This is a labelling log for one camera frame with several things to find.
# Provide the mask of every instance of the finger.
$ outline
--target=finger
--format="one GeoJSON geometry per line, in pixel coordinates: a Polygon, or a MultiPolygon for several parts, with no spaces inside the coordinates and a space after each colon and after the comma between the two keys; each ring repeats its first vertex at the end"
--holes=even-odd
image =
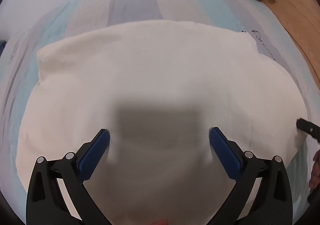
{"type": "Polygon", "coordinates": [[[169,225],[169,221],[168,220],[159,220],[159,221],[151,223],[150,225],[169,225]]]}
{"type": "Polygon", "coordinates": [[[315,189],[320,183],[320,177],[312,176],[309,182],[310,189],[315,189]]]}
{"type": "Polygon", "coordinates": [[[313,157],[313,161],[317,161],[319,157],[319,150],[316,152],[315,156],[313,157]]]}
{"type": "Polygon", "coordinates": [[[311,171],[311,176],[320,176],[320,166],[318,162],[314,162],[312,171],[311,171]]]}

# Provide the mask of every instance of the silver screw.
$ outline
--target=silver screw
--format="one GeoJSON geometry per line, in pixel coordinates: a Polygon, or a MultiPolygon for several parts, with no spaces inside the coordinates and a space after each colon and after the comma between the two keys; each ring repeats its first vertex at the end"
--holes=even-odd
{"type": "Polygon", "coordinates": [[[275,157],[275,160],[278,162],[278,163],[281,163],[282,162],[282,158],[280,156],[276,156],[275,157]]]}
{"type": "Polygon", "coordinates": [[[244,153],[244,155],[245,155],[247,158],[253,158],[253,153],[250,152],[250,151],[246,151],[246,152],[244,153]]]}
{"type": "Polygon", "coordinates": [[[67,155],[66,155],[66,159],[72,159],[74,156],[75,156],[75,154],[74,154],[74,153],[72,153],[72,152],[67,153],[67,155]]]}
{"type": "Polygon", "coordinates": [[[44,157],[39,157],[38,159],[37,159],[37,162],[39,163],[39,164],[41,164],[42,162],[43,162],[43,160],[44,160],[44,157]]]}

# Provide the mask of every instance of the blue textured pad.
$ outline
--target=blue textured pad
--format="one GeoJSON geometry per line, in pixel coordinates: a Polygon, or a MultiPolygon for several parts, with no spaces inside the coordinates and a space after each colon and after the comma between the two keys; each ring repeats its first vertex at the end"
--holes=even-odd
{"type": "Polygon", "coordinates": [[[109,147],[109,144],[110,133],[107,130],[103,130],[79,162],[79,181],[83,182],[90,179],[101,157],[103,156],[106,149],[109,147]]]}
{"type": "Polygon", "coordinates": [[[241,177],[241,163],[222,135],[212,128],[209,133],[210,146],[217,154],[228,177],[238,181],[241,177]]]}

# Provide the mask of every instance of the blue gripper pad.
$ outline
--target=blue gripper pad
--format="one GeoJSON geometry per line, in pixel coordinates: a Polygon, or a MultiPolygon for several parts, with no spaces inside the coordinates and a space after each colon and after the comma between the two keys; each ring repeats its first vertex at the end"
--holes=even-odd
{"type": "Polygon", "coordinates": [[[229,141],[217,127],[210,129],[209,142],[210,146],[217,154],[228,177],[232,180],[238,181],[241,177],[242,167],[239,155],[236,155],[236,153],[239,153],[239,151],[234,152],[228,144],[231,142],[236,145],[236,143],[229,141]]]}
{"type": "Polygon", "coordinates": [[[109,131],[101,129],[91,142],[81,146],[76,153],[78,157],[78,180],[80,182],[90,179],[109,144],[109,131]]]}

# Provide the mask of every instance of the light blue stripe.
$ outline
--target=light blue stripe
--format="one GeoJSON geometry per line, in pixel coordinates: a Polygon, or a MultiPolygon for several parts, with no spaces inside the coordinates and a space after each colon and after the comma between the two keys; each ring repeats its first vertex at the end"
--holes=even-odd
{"type": "Polygon", "coordinates": [[[243,26],[233,15],[223,0],[197,0],[207,12],[214,26],[230,29],[235,32],[244,31],[243,26]]]}
{"type": "Polygon", "coordinates": [[[13,103],[12,107],[12,117],[10,119],[10,158],[11,158],[11,181],[12,187],[14,188],[14,194],[16,201],[18,203],[18,208],[21,211],[16,214],[19,217],[23,217],[23,221],[25,222],[25,210],[26,210],[26,200],[27,193],[24,190],[20,179],[18,177],[17,168],[15,165],[16,155],[17,155],[17,144],[19,137],[19,129],[21,125],[21,120],[24,114],[24,111],[27,106],[28,98],[34,88],[34,86],[38,82],[38,66],[36,61],[36,52],[49,43],[53,43],[59,41],[65,30],[67,28],[68,18],[71,13],[74,11],[77,6],[79,0],[72,0],[68,2],[65,6],[61,6],[55,16],[48,22],[48,24],[44,27],[43,33],[39,39],[38,45],[32,51],[30,57],[30,64],[28,69],[26,70],[24,76],[21,76],[21,83],[18,87],[17,96],[13,103]]]}

